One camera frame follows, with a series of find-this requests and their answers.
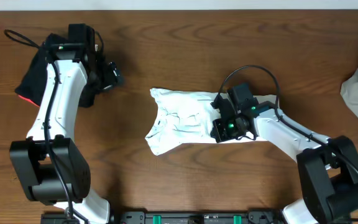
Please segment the white Puma t-shirt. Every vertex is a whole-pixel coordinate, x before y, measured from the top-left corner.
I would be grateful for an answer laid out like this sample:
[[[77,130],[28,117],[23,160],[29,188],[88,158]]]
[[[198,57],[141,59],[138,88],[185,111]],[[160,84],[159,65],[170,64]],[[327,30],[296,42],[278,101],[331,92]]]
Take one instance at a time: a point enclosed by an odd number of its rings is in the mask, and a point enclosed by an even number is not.
[[[156,156],[182,144],[215,144],[213,121],[220,118],[211,106],[216,93],[150,89],[157,104],[157,116],[145,140]]]

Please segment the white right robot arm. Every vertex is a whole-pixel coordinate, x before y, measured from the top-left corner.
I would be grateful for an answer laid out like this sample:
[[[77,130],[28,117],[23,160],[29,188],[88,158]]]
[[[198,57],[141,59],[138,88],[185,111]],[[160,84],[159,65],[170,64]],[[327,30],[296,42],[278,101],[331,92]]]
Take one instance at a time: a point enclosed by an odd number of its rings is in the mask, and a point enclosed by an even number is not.
[[[358,152],[345,136],[330,138],[287,118],[274,102],[259,102],[250,93],[217,95],[211,106],[216,142],[260,137],[296,163],[302,198],[281,211],[282,223],[358,222]]]

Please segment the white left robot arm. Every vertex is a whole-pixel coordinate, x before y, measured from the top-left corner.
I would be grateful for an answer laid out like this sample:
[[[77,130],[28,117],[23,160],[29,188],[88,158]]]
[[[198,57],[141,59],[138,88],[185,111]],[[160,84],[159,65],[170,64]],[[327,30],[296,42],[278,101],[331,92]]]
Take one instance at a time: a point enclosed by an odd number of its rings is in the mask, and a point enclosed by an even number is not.
[[[78,108],[119,83],[115,64],[96,44],[50,44],[39,48],[18,87],[39,111],[9,156],[26,198],[63,210],[45,222],[111,222],[111,206],[91,188],[90,167],[75,144],[75,122]]]

